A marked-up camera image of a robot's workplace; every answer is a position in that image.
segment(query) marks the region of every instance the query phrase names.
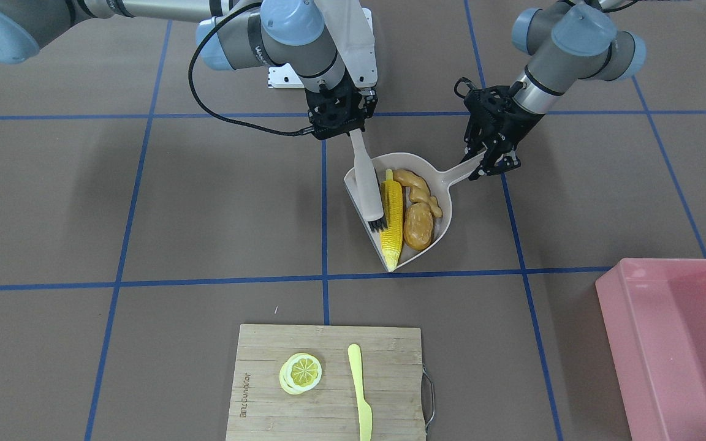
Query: black bristle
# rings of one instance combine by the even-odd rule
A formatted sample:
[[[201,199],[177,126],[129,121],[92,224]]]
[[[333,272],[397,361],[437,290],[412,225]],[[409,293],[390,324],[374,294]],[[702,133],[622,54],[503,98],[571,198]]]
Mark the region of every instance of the black bristle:
[[[386,217],[381,217],[380,219],[376,220],[370,220],[370,230],[372,230],[373,233],[376,232],[381,232],[387,229],[389,226],[386,224]]]

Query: white bracket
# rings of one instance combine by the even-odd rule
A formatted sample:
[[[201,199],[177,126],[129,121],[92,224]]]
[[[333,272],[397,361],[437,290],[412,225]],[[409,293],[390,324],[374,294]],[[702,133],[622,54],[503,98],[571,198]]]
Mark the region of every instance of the white bracket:
[[[323,14],[325,27],[334,39],[342,61],[359,89],[378,83],[375,62],[375,34],[372,11],[361,8],[359,0],[314,0]],[[268,68],[268,87],[303,89],[302,81],[290,64]]]

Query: yellow corn cob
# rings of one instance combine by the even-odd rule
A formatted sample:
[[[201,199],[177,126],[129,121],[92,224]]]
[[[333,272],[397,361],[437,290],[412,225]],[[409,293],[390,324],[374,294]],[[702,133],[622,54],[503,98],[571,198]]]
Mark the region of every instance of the yellow corn cob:
[[[397,263],[400,262],[404,204],[401,185],[394,181],[394,172],[391,169],[386,170],[386,181],[383,181],[381,185],[381,196],[387,223],[387,228],[381,232],[381,253],[390,273],[397,268]]]

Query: white brush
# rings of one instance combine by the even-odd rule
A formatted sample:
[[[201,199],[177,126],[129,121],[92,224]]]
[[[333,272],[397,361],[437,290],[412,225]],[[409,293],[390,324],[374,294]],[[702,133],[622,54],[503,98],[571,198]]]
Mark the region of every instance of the white brush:
[[[369,223],[373,232],[381,232],[386,229],[383,202],[381,201],[381,185],[378,183],[372,159],[366,152],[361,129],[352,130],[350,136],[353,142],[355,182],[359,190],[359,212],[361,217]]]

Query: pink plastic container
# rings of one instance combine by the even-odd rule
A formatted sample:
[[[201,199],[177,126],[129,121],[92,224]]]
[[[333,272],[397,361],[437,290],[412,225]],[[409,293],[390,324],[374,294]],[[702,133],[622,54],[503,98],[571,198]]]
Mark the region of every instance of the pink plastic container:
[[[706,441],[706,260],[622,259],[596,290],[634,441]]]

